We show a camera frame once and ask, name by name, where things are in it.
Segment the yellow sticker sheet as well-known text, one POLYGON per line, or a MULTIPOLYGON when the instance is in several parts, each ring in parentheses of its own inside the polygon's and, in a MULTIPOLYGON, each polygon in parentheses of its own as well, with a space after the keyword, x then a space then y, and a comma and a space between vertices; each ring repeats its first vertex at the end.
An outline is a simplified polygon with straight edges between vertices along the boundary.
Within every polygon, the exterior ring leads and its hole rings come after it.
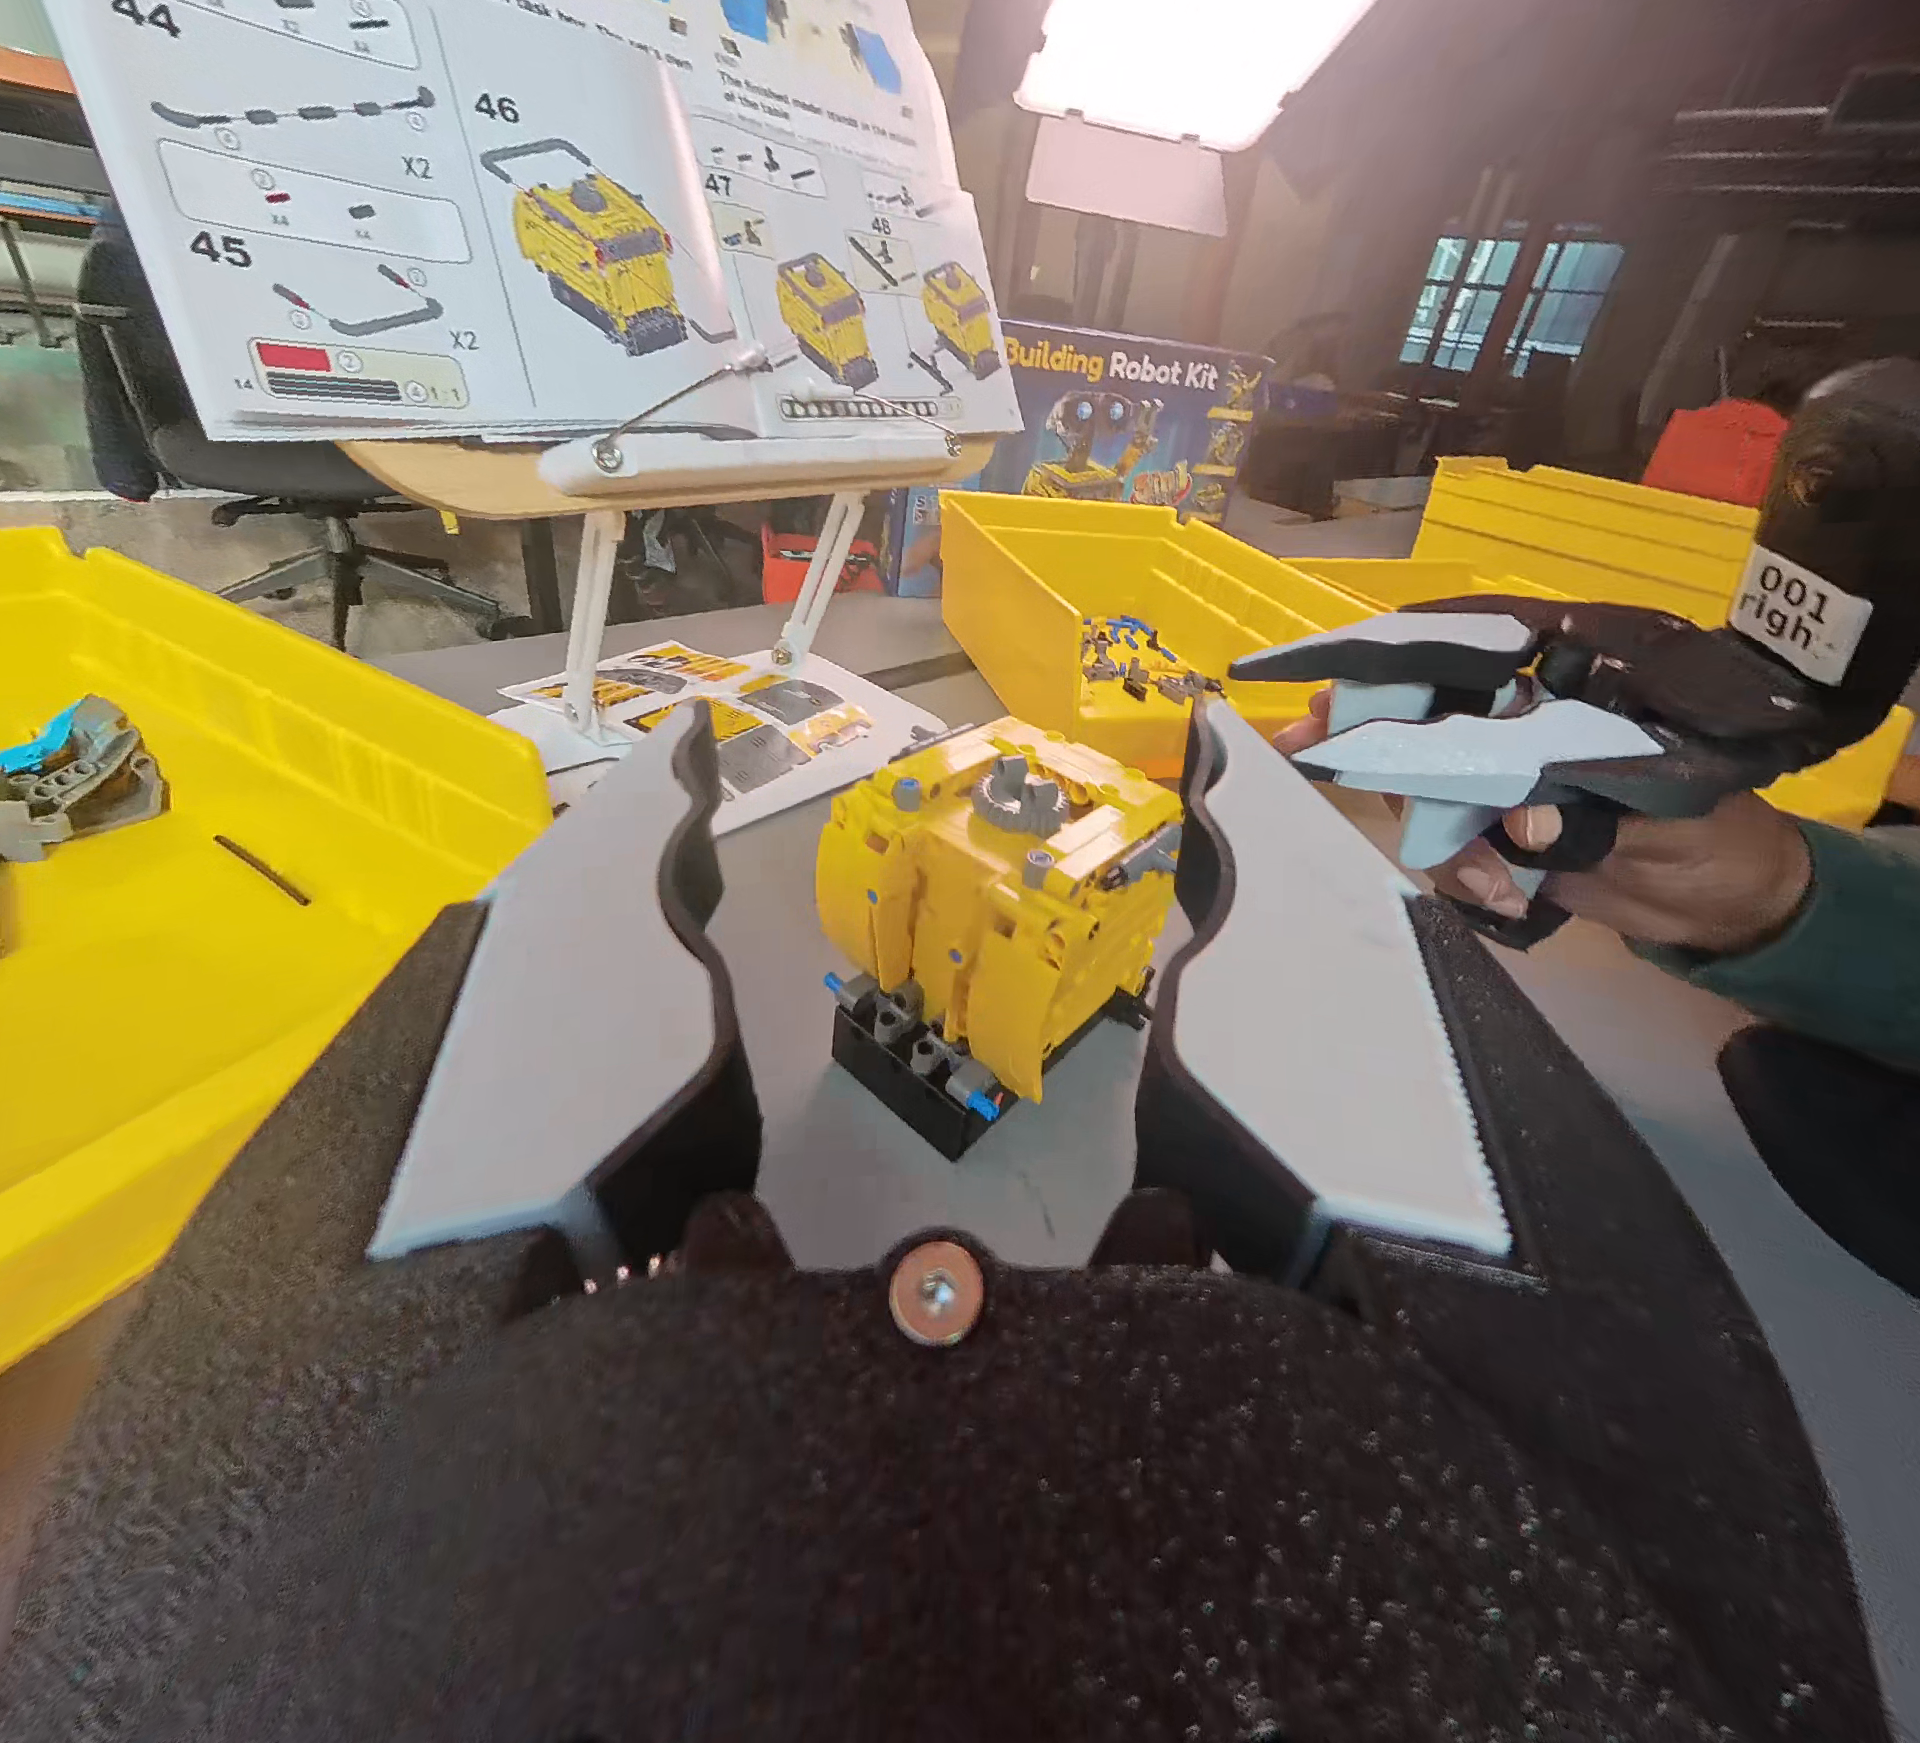
POLYGON ((594 670, 596 731, 586 734, 569 724, 562 691, 569 679, 508 685, 493 713, 493 724, 542 751, 556 811, 577 804, 621 758, 705 699, 722 776, 720 837, 832 798, 948 731, 824 658, 789 670, 773 649, 713 658, 681 643, 602 658, 594 670))

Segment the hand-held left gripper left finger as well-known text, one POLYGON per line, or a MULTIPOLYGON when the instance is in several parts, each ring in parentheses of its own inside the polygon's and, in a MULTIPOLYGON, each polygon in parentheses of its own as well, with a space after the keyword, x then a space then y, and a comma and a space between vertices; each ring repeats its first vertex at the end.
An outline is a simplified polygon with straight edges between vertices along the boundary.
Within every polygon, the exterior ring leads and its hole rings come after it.
POLYGON ((758 1192, 760 1100, 722 904, 713 709, 677 702, 484 900, 367 1260, 556 1233, 643 1277, 699 1203, 758 1192))

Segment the window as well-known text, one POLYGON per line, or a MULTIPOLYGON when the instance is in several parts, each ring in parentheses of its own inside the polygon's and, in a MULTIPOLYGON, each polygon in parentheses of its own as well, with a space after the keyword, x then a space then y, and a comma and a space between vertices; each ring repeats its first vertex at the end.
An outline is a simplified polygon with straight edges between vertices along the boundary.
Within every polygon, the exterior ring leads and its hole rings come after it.
POLYGON ((1398 360, 1465 376, 1502 319, 1510 376, 1544 359, 1577 360, 1619 256, 1619 241, 1593 236, 1548 236, 1531 256, 1524 236, 1439 236, 1398 360))

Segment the blue lego kit box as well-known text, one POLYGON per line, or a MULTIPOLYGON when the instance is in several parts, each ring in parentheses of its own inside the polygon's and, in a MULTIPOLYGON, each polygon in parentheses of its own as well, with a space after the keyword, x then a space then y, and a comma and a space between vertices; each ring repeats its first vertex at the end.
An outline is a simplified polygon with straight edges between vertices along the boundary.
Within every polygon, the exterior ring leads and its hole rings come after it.
POLYGON ((953 495, 1176 511, 1220 523, 1275 359, 1009 319, 1022 424, 953 495))

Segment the pile of small lego pieces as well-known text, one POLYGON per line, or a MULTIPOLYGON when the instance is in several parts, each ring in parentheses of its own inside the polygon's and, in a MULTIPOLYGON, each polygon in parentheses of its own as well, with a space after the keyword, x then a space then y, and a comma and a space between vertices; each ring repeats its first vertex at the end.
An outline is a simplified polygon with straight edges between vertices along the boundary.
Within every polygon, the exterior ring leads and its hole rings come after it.
POLYGON ((1198 702, 1220 699, 1220 679, 1209 679, 1164 645, 1164 633, 1141 612, 1086 612, 1081 621, 1081 685, 1093 699, 1132 702, 1198 702))

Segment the yellow plastic bin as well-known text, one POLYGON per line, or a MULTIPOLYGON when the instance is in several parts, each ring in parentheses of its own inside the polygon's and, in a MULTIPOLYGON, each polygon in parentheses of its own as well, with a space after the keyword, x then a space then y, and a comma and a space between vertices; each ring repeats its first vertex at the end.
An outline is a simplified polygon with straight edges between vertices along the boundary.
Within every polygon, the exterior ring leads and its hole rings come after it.
POLYGON ((1753 542, 1760 511, 1740 505, 1446 457, 1425 484, 1407 563, 1293 558, 1309 580, 1309 594, 1287 600, 1293 633, 1451 594, 1552 594, 1723 627, 1753 542))
POLYGON ((425 925, 547 824, 542 751, 57 529, 0 542, 0 731, 100 691, 166 814, 7 864, 0 1361, 148 1277, 425 925), (274 891, 217 837, 310 891, 274 891))
POLYGON ((1287 600, 1309 594, 1309 580, 1293 563, 1171 511, 1017 495, 947 495, 939 511, 947 627, 1004 713, 1157 784, 1178 776, 1190 709, 1093 699, 1086 612, 1148 621, 1176 658, 1220 679, 1220 699, 1262 734, 1309 709, 1309 685, 1229 685, 1229 661, 1299 643, 1287 600))

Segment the blue and black lego piece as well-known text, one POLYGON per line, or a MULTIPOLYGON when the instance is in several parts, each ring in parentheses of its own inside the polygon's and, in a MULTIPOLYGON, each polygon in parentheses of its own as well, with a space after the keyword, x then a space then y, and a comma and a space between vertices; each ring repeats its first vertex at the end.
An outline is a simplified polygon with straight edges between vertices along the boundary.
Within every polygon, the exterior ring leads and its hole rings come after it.
POLYGON ((38 864, 57 847, 166 814, 173 791, 129 713, 100 691, 0 751, 0 861, 38 864))

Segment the orange object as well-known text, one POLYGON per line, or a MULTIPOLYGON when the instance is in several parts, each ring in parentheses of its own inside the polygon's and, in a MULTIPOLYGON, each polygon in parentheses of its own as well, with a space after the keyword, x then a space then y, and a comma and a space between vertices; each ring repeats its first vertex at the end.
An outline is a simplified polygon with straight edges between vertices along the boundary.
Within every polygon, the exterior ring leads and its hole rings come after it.
POLYGON ((1641 468, 1641 490, 1761 511, 1785 428, 1791 417, 1761 401, 1676 408, 1641 468))

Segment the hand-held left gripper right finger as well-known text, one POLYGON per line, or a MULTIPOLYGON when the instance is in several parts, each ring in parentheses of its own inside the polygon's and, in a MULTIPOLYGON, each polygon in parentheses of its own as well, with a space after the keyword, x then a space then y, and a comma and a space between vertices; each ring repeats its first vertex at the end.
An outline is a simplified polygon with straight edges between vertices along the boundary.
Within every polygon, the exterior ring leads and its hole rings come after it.
POLYGON ((1309 1288, 1339 1233, 1510 1263, 1510 1212, 1415 932, 1415 889, 1234 702, 1186 731, 1176 904, 1132 1185, 1234 1277, 1309 1288))

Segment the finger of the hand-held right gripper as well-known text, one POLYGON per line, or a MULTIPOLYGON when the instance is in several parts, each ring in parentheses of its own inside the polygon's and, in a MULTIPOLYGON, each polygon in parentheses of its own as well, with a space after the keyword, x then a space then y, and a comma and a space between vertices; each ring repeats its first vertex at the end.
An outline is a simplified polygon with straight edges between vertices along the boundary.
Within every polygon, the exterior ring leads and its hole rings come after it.
POLYGON ((1548 699, 1506 719, 1443 713, 1425 724, 1367 719, 1295 758, 1309 776, 1407 798, 1407 873, 1434 873, 1524 804, 1571 804, 1552 766, 1641 759, 1645 731, 1577 699, 1548 699))
POLYGON ((1229 661, 1229 685, 1425 685, 1496 691, 1544 645, 1544 629, 1516 612, 1373 612, 1293 645, 1229 661))

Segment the person's right hand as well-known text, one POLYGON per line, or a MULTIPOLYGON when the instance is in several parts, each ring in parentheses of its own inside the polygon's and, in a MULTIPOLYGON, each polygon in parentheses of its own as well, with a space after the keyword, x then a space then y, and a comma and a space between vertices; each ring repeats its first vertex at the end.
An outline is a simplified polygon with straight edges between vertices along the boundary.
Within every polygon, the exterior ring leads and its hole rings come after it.
MULTIPOLYGON (((1506 847, 1548 857, 1566 842, 1566 811, 1528 804, 1502 818, 1506 847)), ((1483 837, 1434 873, 1434 889, 1528 915, 1516 861, 1483 837)), ((1811 842, 1768 798, 1723 798, 1703 818, 1619 818, 1617 847, 1588 873, 1544 873, 1544 891, 1619 942, 1703 955, 1747 955, 1800 915, 1811 891, 1811 842)))

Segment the black office chair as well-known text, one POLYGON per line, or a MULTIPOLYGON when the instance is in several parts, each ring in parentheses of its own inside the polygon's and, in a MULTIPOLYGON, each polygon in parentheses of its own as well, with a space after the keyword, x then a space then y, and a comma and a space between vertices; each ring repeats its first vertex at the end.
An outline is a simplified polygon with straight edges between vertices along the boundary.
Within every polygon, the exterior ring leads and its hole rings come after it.
POLYGON ((187 406, 150 285, 117 223, 89 229, 72 317, 89 461, 117 499, 150 505, 164 490, 210 490, 210 522, 222 529, 253 516, 292 516, 322 523, 314 552, 284 558, 268 571, 222 587, 222 600, 259 604, 322 584, 332 594, 336 649, 344 649, 344 627, 350 610, 367 604, 367 584, 435 600, 465 612, 484 643, 513 643, 534 629, 497 600, 462 587, 440 558, 367 547, 355 522, 392 516, 403 499, 340 446, 217 440, 187 406))

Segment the yellow lego vehicle model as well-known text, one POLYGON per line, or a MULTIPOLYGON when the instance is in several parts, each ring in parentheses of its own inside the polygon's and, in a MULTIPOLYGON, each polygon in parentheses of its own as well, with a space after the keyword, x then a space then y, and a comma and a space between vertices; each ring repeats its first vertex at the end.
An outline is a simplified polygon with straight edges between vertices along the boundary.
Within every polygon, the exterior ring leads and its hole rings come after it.
POLYGON ((958 1162, 1099 1022, 1148 1022, 1178 791, 1022 719, 958 724, 827 804, 832 1063, 958 1162))

